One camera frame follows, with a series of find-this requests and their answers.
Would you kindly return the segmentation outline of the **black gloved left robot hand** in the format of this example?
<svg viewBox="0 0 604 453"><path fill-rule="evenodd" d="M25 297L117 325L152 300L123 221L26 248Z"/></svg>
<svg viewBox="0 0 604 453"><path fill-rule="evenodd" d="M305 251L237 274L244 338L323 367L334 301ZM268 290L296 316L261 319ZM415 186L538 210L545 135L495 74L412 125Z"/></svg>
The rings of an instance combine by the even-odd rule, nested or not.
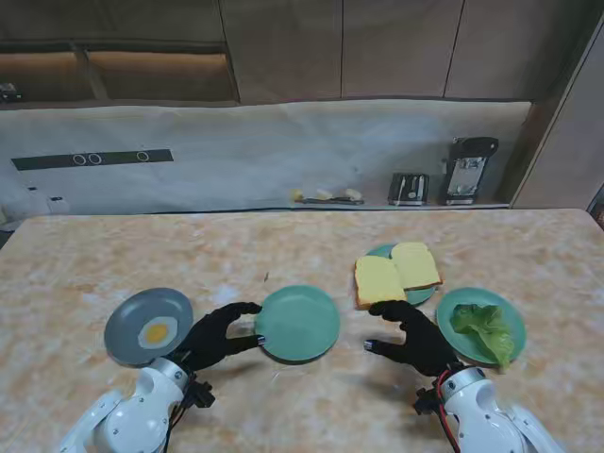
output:
<svg viewBox="0 0 604 453"><path fill-rule="evenodd" d="M243 315L260 313L253 302L236 302L205 315L189 331L183 342L167 358L188 372L210 368L224 358L264 344L262 335L228 338L227 329Z"/></svg>

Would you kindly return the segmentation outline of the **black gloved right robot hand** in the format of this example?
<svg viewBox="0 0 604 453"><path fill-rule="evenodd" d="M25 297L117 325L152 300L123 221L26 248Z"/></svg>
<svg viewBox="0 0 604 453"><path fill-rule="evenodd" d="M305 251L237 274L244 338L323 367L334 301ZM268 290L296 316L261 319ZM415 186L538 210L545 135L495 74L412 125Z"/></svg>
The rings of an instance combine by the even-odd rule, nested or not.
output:
<svg viewBox="0 0 604 453"><path fill-rule="evenodd" d="M439 328L415 306L406 301L381 301L370 307L369 314L398 323L406 337L403 344L368 339L365 350L410 365L426 377L437 378L446 370L463 368Z"/></svg>

